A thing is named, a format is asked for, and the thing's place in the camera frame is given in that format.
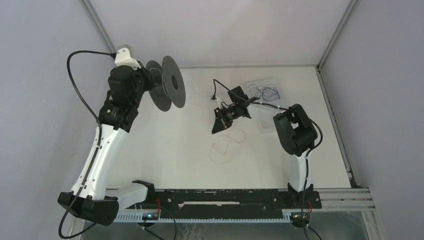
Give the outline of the dark grey perforated spool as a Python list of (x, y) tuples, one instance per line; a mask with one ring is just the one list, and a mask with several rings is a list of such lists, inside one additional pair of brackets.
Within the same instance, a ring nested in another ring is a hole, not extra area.
[(169, 111), (171, 105), (183, 108), (186, 103), (185, 83), (176, 61), (166, 55), (161, 63), (150, 60), (145, 67), (155, 84), (149, 95), (156, 107), (163, 112)]

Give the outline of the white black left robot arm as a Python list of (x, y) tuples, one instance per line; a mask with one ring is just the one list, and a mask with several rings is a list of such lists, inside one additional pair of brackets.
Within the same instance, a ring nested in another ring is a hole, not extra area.
[(122, 65), (111, 70), (106, 99), (94, 116), (96, 134), (86, 163), (71, 191), (61, 192), (57, 199), (66, 214), (109, 226), (123, 209), (135, 204), (145, 209), (155, 205), (153, 183), (134, 180), (126, 187), (107, 189), (107, 178), (139, 113), (144, 93), (163, 91), (162, 72), (163, 68), (154, 60), (138, 69)]

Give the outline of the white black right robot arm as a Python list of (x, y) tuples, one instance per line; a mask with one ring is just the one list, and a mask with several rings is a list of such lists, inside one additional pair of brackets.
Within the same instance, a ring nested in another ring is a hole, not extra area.
[(240, 86), (227, 93), (232, 102), (229, 105), (217, 102), (218, 107), (213, 111), (215, 118), (212, 134), (229, 129), (234, 120), (239, 118), (271, 120), (283, 150), (295, 157), (288, 182), (291, 191), (289, 203), (295, 208), (302, 208), (309, 201), (306, 190), (313, 189), (309, 179), (309, 159), (322, 131), (300, 104), (281, 107), (261, 102), (258, 97), (249, 98)]

